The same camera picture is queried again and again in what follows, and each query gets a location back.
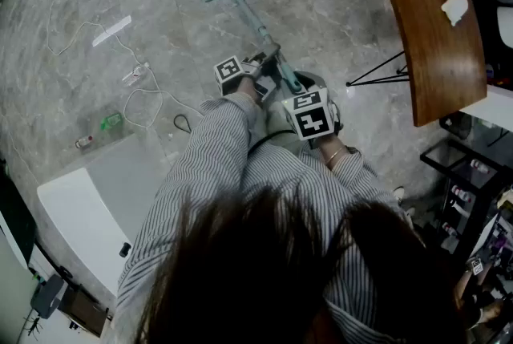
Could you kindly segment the person's right forearm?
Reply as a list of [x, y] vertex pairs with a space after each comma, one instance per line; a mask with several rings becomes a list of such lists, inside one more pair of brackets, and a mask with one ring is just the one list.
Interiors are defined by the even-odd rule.
[[354, 198], [399, 207], [400, 198], [380, 182], [356, 148], [347, 147], [336, 135], [322, 136], [317, 144], [325, 166]]

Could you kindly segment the white crumpled tissue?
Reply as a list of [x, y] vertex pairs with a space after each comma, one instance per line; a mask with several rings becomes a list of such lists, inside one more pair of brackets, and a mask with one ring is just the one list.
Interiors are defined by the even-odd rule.
[[468, 6], [468, 0], [446, 0], [441, 5], [441, 10], [447, 16], [450, 24], [455, 26], [467, 12]]

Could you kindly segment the brown cardboard box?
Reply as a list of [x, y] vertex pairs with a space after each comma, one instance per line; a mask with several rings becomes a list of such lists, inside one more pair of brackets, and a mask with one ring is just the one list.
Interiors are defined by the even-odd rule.
[[68, 286], [59, 304], [59, 310], [82, 329], [97, 338], [101, 337], [107, 312], [83, 289], [73, 289]]

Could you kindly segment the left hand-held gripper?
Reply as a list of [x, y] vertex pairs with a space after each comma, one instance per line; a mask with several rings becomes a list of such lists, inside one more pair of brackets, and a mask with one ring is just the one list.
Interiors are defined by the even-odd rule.
[[281, 73], [275, 56], [281, 46], [276, 42], [268, 42], [263, 51], [256, 55], [239, 60], [235, 55], [214, 66], [216, 84], [220, 94], [226, 96], [233, 93], [245, 77], [253, 79], [254, 90], [260, 101], [267, 101], [278, 89]]

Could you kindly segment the black hairpin table leg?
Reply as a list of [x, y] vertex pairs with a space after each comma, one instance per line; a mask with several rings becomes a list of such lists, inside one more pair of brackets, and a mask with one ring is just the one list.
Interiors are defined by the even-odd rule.
[[355, 79], [352, 79], [345, 83], [347, 87], [361, 87], [379, 84], [390, 84], [390, 83], [408, 83], [410, 81], [407, 64], [403, 63], [394, 73], [381, 74], [380, 71], [388, 69], [398, 59], [405, 55], [405, 51], [400, 51], [396, 55], [389, 57], [387, 60], [379, 63], [377, 66], [372, 67], [368, 71], [359, 75]]

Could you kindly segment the black round fan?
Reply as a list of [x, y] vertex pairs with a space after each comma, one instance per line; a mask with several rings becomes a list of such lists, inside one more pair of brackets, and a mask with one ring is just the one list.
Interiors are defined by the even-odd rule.
[[457, 111], [442, 117], [439, 120], [441, 128], [450, 134], [458, 137], [460, 140], [466, 140], [472, 129], [472, 116], [467, 113]]

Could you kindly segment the white rounded table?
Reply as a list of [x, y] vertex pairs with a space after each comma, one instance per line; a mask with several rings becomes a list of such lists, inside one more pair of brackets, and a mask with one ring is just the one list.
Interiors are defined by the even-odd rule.
[[37, 193], [80, 261], [111, 293], [170, 164], [157, 135], [132, 134], [80, 154]]

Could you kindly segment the white counter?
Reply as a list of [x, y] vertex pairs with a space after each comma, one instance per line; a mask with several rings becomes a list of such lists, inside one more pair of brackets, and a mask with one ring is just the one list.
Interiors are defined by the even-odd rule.
[[461, 112], [513, 132], [513, 91], [487, 85], [487, 97], [461, 109]]

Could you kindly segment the black monitor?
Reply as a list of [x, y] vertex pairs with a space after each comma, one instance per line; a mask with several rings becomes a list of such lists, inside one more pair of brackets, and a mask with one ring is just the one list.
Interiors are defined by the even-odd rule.
[[14, 182], [0, 169], [0, 229], [24, 269], [35, 243], [36, 224]]

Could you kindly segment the green small bottle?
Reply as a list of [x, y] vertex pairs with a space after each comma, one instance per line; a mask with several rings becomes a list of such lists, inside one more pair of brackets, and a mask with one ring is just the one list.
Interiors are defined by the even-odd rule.
[[102, 121], [100, 123], [100, 129], [102, 131], [111, 130], [112, 128], [114, 128], [115, 126], [119, 125], [122, 122], [123, 122], [123, 116], [119, 112], [116, 112], [116, 113], [108, 115], [102, 119]]

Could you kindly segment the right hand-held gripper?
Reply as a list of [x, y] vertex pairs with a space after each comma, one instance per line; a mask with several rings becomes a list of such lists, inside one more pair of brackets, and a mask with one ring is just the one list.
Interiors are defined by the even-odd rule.
[[286, 82], [282, 100], [285, 117], [300, 140], [316, 140], [322, 136], [338, 135], [342, 129], [341, 117], [323, 78], [304, 71], [294, 72], [301, 91], [292, 93]]

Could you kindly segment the striped shirt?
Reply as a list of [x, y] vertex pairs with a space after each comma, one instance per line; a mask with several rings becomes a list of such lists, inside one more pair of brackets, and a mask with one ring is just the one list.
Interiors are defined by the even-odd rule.
[[[215, 100], [218, 99], [203, 103], [204, 117]], [[189, 188], [174, 189], [167, 183], [168, 176], [164, 179], [119, 278], [112, 322], [114, 344], [133, 343], [156, 271], [177, 244], [180, 214], [185, 202], [191, 203], [190, 216], [196, 218], [218, 196], [251, 196], [269, 186], [277, 189], [285, 199], [299, 196], [310, 204], [320, 221], [324, 241], [329, 241], [350, 205], [365, 201], [357, 200], [343, 187], [325, 166], [319, 151], [303, 144], [299, 153], [294, 155], [263, 139], [258, 140], [254, 134], [255, 122], [250, 129], [248, 158], [237, 190], [213, 195], [210, 192], [194, 192]]]

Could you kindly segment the person's left forearm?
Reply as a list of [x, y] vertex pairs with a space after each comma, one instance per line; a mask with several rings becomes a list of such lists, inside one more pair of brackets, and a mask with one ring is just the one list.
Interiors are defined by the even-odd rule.
[[250, 129], [259, 111], [257, 100], [254, 82], [245, 76], [234, 93], [211, 102], [167, 183], [174, 189], [213, 195], [237, 190], [248, 158]]

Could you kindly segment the pale green trousers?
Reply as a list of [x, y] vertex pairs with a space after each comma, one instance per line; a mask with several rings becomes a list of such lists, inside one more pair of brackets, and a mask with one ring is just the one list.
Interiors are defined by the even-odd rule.
[[282, 133], [269, 139], [268, 143], [297, 155], [303, 147], [303, 143], [299, 140], [296, 132], [286, 119], [285, 109], [282, 104], [274, 102], [258, 114], [254, 125], [254, 134], [260, 140], [278, 131], [282, 131]]

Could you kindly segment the black metal shelf rack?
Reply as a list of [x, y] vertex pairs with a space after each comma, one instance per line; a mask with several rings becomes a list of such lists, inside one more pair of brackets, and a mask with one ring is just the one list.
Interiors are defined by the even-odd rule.
[[[484, 175], [473, 169], [470, 165], [473, 159], [485, 163], [490, 173]], [[444, 140], [428, 148], [421, 153], [420, 160], [445, 179], [442, 203], [435, 210], [433, 226], [438, 240], [446, 245], [454, 259], [464, 262], [483, 244], [479, 238], [495, 218], [499, 196], [513, 185], [513, 169], [456, 140]], [[451, 192], [454, 185], [470, 192], [472, 202], [456, 197]], [[444, 222], [458, 232], [458, 237], [451, 237], [442, 229]]]

